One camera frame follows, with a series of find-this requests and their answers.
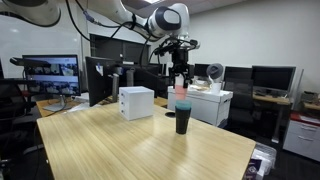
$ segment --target floor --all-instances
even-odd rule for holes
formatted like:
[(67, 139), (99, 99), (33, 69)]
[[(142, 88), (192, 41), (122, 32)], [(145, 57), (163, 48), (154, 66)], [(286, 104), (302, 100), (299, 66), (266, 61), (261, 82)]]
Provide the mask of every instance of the floor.
[[(32, 116), (21, 118), (20, 121), (35, 121), (40, 117), (38, 109), (32, 108)], [(319, 180), (320, 179), (320, 163), (308, 158), (304, 158), (297, 154), (282, 149), (282, 142), (279, 144), (272, 143), (269, 138), (257, 135), (255, 137), (248, 136), (257, 142), (271, 146), (277, 150), (276, 167), (272, 169), (270, 174), (265, 176), (265, 180)], [(41, 141), (39, 133), (36, 133), (36, 143)], [(50, 167), (46, 162), (46, 155), (43, 149), (29, 155), (18, 161), (11, 170), (11, 180), (27, 180), (27, 179), (53, 179)]]

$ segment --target black cup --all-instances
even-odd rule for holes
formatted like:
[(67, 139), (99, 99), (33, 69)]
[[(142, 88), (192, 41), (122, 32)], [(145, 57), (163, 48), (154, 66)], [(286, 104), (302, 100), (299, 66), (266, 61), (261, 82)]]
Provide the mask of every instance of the black cup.
[(186, 134), (190, 113), (190, 101), (181, 100), (176, 102), (176, 133)]

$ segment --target table leg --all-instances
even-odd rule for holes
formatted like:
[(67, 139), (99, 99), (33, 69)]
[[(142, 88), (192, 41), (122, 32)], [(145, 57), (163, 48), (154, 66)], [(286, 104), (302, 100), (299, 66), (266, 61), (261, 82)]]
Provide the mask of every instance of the table leg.
[(276, 127), (273, 132), (273, 136), (272, 136), (272, 140), (271, 140), (274, 143), (279, 143), (279, 127), (280, 127), (280, 122), (281, 122), (281, 118), (282, 118), (282, 114), (283, 114), (283, 108), (284, 108), (284, 105), (280, 105), (279, 114), (278, 114), (277, 122), (276, 122)]

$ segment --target black chair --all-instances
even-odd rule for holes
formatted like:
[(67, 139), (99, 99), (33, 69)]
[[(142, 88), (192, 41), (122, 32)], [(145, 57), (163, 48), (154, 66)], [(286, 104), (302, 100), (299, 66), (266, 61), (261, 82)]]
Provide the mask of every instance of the black chair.
[(251, 79), (227, 78), (224, 90), (233, 92), (226, 129), (249, 138), (255, 138), (252, 133), (255, 125), (252, 117), (254, 109), (253, 81)]

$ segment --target ceiling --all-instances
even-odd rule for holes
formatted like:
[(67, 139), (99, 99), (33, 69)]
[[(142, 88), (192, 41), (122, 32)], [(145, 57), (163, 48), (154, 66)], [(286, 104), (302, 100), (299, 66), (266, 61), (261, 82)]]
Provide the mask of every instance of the ceiling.
[(196, 14), (246, 0), (162, 0), (155, 4), (149, 4), (143, 0), (121, 1), (129, 11), (141, 17), (149, 17), (156, 8), (160, 6), (171, 6), (174, 3), (183, 3), (188, 6), (189, 14)]

